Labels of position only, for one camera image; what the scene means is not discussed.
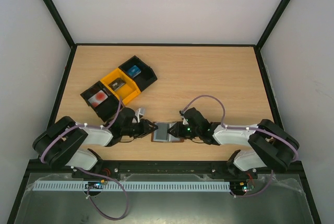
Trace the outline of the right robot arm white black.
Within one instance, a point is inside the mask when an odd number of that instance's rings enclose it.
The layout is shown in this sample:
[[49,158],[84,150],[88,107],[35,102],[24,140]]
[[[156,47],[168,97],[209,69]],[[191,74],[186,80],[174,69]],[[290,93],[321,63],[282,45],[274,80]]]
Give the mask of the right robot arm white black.
[[199,138],[207,145],[239,145],[248,150],[236,150],[226,162],[230,176],[239,178],[257,168],[284,173],[299,158],[297,140],[268,119],[253,125],[227,125],[209,122],[195,108],[181,114],[183,121],[174,123],[167,132],[181,139]]

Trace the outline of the white red card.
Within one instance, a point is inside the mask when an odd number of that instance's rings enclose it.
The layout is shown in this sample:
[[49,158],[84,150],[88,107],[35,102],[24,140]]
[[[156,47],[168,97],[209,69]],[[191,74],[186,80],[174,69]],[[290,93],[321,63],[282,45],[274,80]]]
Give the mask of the white red card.
[[100,90],[96,94],[94,94],[92,97],[90,97],[88,99],[88,102],[91,104],[93,108],[96,108],[107,98],[108,98],[107,94],[103,90]]

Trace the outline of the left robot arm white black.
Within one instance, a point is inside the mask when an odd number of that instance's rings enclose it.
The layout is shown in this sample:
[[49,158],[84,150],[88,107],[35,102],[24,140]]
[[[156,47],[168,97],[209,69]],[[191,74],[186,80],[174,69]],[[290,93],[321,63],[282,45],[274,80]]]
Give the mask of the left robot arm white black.
[[143,138],[158,129],[158,126],[142,117],[141,109],[123,108],[104,125],[96,126],[75,122],[64,116],[37,137],[32,148],[40,161],[52,169],[65,166],[97,172],[102,158],[86,145],[111,147],[121,142],[122,137]]

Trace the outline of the brown leather card holder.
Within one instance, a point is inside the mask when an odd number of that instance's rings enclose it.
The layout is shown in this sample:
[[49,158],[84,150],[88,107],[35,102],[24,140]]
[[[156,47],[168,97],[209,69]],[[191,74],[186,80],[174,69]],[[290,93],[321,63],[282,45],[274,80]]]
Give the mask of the brown leather card holder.
[[168,133],[168,130],[175,125],[176,122],[154,122],[158,127],[151,136],[154,143],[183,143],[184,139],[176,138]]

